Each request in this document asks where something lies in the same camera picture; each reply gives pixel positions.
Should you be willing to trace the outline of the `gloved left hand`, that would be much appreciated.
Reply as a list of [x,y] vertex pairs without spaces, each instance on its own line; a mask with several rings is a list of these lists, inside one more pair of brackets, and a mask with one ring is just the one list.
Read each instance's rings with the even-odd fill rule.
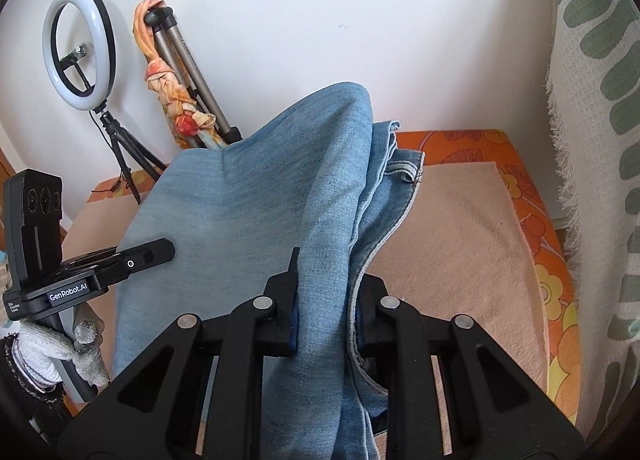
[[70,362],[82,380],[101,388],[110,382],[100,350],[103,330],[99,317],[76,319],[70,339],[63,332],[24,319],[12,346],[14,362],[41,391],[62,381],[55,359]]

